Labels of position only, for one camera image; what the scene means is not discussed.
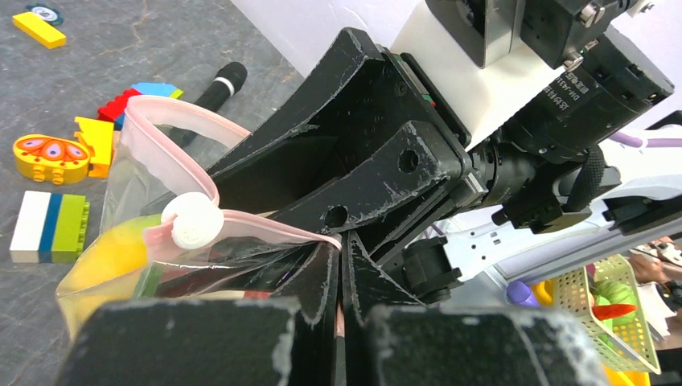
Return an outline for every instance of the gray floor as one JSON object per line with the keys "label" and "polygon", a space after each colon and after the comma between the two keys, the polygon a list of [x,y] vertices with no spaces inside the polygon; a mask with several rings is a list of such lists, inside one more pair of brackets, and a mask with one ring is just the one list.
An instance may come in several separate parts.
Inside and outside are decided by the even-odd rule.
{"label": "gray floor", "polygon": [[55,0],[65,47],[48,50],[10,19],[28,2],[0,2],[0,385],[45,385],[68,349],[54,291],[66,265],[16,265],[7,252],[23,192],[86,195],[88,242],[97,236],[106,181],[56,187],[19,175],[13,141],[26,133],[69,138],[75,116],[97,109],[131,84],[173,83],[193,101],[216,70],[240,61],[246,85],[220,113],[256,129],[302,78],[229,0]]}

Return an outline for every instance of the yellow fruit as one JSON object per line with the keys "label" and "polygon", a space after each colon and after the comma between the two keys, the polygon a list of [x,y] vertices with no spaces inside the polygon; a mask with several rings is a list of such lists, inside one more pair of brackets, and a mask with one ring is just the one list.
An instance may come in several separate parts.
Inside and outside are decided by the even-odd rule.
{"label": "yellow fruit", "polygon": [[147,265],[142,231],[160,223],[160,215],[128,220],[102,233],[80,255],[56,291],[72,338],[102,304],[132,296],[140,274],[134,271]]}

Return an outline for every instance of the yellow lego brick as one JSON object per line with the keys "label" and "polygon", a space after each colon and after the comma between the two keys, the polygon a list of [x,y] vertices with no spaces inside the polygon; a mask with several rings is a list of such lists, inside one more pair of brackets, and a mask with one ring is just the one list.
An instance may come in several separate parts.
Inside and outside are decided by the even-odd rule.
{"label": "yellow lego brick", "polygon": [[[54,154],[47,154],[52,149]],[[88,176],[87,146],[43,134],[28,134],[12,146],[18,172],[37,183],[77,183]]]}
{"label": "yellow lego brick", "polygon": [[12,22],[18,29],[26,32],[31,38],[38,40],[49,49],[66,44],[66,36],[63,33],[33,12],[16,14],[12,17]]}
{"label": "yellow lego brick", "polygon": [[88,148],[90,177],[106,179],[113,156],[113,123],[97,119],[76,117],[74,120],[80,131],[75,133],[78,142]]}
{"label": "yellow lego brick", "polygon": [[168,97],[173,98],[173,99],[180,99],[180,97],[184,94],[184,91],[177,88],[175,91],[173,91],[172,94],[170,94]]}

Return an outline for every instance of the plastic bag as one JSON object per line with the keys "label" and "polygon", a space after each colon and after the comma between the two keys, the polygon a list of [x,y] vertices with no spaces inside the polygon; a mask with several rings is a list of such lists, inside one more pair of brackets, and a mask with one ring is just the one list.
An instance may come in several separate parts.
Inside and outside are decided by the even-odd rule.
{"label": "plastic bag", "polygon": [[72,339],[105,302],[131,298],[263,297],[295,273],[319,243],[337,239],[239,211],[222,211],[220,233],[201,248],[173,238],[178,218],[142,216],[161,195],[199,192],[212,205],[216,185],[155,125],[191,129],[229,151],[248,132],[186,102],[159,96],[129,100],[116,159],[109,172],[101,234],[57,287]]}

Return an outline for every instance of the red pepper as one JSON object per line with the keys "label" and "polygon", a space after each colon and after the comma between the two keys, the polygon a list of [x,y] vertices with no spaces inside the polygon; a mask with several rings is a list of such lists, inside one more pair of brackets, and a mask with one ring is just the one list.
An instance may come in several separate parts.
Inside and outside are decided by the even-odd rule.
{"label": "red pepper", "polygon": [[271,292],[262,291],[244,291],[244,299],[266,299],[269,298]]}
{"label": "red pepper", "polygon": [[637,310],[637,307],[633,304],[609,304],[608,306],[593,306],[592,314],[601,321],[627,315],[634,310]]}

